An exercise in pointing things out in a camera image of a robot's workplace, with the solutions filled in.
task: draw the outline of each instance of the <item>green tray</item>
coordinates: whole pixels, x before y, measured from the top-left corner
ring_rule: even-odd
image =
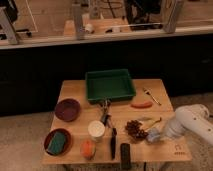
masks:
[[[127,69],[86,73],[86,96],[91,104],[105,99],[130,100],[135,95],[135,88]]]

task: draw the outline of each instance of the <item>gray floor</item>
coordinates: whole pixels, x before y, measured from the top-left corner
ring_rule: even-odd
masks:
[[[201,103],[213,111],[213,93],[171,98],[174,108]],[[63,171],[60,165],[42,165],[43,142],[49,132],[52,112],[0,117],[0,170],[1,171]],[[213,147],[192,132],[186,139],[193,159],[190,162],[172,163],[169,171],[213,171]],[[157,171],[157,164],[148,164],[149,171]],[[119,165],[76,165],[77,171],[117,171]],[[142,170],[134,164],[132,170]]]

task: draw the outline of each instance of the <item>red plate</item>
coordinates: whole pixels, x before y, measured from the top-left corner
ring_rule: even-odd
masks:
[[[55,115],[57,118],[69,122],[77,119],[80,112],[80,104],[75,99],[64,99],[55,107]]]
[[[44,149],[45,149],[45,151],[46,151],[48,154],[50,154],[50,155],[53,155],[53,154],[49,153],[49,152],[47,151],[47,148],[48,148],[48,146],[49,146],[49,143],[50,143],[51,139],[53,138],[54,134],[55,134],[57,131],[58,131],[58,132],[61,132],[61,133],[64,134],[65,137],[66,137],[66,142],[65,142],[65,144],[64,144],[64,146],[63,146],[63,150],[61,151],[60,154],[57,154],[57,155],[65,154],[65,153],[68,151],[68,149],[70,149],[70,148],[72,147],[72,144],[73,144],[72,136],[71,136],[71,134],[70,134],[66,129],[63,129],[63,128],[54,129],[54,130],[52,130],[52,131],[46,136],[45,141],[44,141]]]

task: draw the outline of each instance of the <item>white cup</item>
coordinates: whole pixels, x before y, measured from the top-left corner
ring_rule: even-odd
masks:
[[[92,34],[94,32],[94,27],[92,24],[88,23],[85,26],[86,33]]]
[[[121,27],[120,26],[113,26],[112,27],[112,32],[113,33],[120,33],[121,32]]]
[[[105,133],[105,126],[101,121],[92,121],[89,123],[88,132],[93,141],[99,142]]]

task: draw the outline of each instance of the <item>blue sponge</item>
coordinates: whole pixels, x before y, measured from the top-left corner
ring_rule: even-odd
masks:
[[[52,155],[58,155],[63,151],[65,143],[66,143],[66,136],[63,133],[56,131],[53,138],[50,140],[47,152],[49,152]]]

